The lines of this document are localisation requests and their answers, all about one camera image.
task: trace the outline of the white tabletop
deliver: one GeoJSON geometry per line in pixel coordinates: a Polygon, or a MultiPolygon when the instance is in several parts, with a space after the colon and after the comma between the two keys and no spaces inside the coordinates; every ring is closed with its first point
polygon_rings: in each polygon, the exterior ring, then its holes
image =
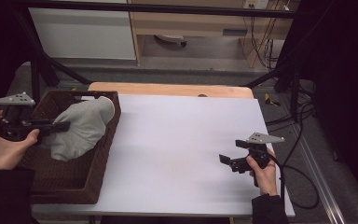
{"type": "MultiPolygon", "coordinates": [[[[253,178],[248,173],[232,173],[220,163],[219,154],[244,157],[248,151],[236,147],[235,140],[245,140],[254,132],[267,133],[257,100],[124,94],[118,98],[122,113],[99,201],[35,205],[34,212],[189,217],[252,214],[251,200],[259,195],[253,178]]],[[[285,209],[288,216],[295,214],[287,193],[285,209]]]]}

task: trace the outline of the wicker basket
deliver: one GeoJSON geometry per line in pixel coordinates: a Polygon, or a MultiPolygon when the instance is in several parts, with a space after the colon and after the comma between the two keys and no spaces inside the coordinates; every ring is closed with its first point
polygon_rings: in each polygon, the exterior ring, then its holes
{"type": "Polygon", "coordinates": [[[115,115],[96,146],[79,158],[70,161],[53,160],[49,149],[38,146],[33,146],[26,152],[21,166],[35,170],[31,203],[98,202],[109,149],[121,114],[117,92],[50,91],[36,107],[33,117],[55,119],[70,105],[81,102],[81,96],[105,96],[111,99],[115,105],[115,115]]]}

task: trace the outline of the crumpled gray fabric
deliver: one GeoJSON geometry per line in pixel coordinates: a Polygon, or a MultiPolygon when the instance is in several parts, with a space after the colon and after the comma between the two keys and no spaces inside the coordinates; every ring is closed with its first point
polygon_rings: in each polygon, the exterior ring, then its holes
{"type": "Polygon", "coordinates": [[[113,102],[106,97],[70,105],[54,122],[70,121],[67,132],[44,137],[41,147],[51,149],[51,158],[69,161],[94,148],[115,115],[113,102]]]}

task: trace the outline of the metal floor strip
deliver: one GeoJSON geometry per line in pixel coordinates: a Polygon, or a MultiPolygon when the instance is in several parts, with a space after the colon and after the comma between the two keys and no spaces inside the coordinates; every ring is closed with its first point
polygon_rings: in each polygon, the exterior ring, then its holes
{"type": "MultiPolygon", "coordinates": [[[[287,114],[290,112],[290,100],[286,96],[279,94],[281,104],[287,114]]],[[[298,136],[300,127],[299,124],[292,125],[295,135],[298,136]]],[[[311,179],[313,180],[316,188],[319,191],[320,198],[324,204],[324,209],[330,218],[331,223],[333,224],[344,224],[345,219],[342,216],[341,210],[339,209],[336,199],[333,196],[331,189],[329,188],[321,168],[318,165],[318,162],[313,157],[310,146],[307,143],[306,136],[302,136],[297,146],[300,149],[301,154],[304,158],[305,163],[310,171],[311,179]]]]}

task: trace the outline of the horizontal black bar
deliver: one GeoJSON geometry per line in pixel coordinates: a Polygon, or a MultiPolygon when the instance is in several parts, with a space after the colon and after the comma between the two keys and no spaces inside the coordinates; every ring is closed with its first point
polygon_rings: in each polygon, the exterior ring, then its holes
{"type": "Polygon", "coordinates": [[[216,16],[239,16],[239,17],[263,17],[296,19],[312,15],[310,12],[294,12],[285,10],[259,10],[229,7],[190,7],[170,5],[148,5],[148,4],[123,4],[123,3],[96,3],[96,2],[71,2],[71,1],[49,1],[49,0],[15,0],[17,5],[23,7],[76,9],[96,11],[129,11],[129,12],[155,12],[176,14],[197,14],[216,16]]]}

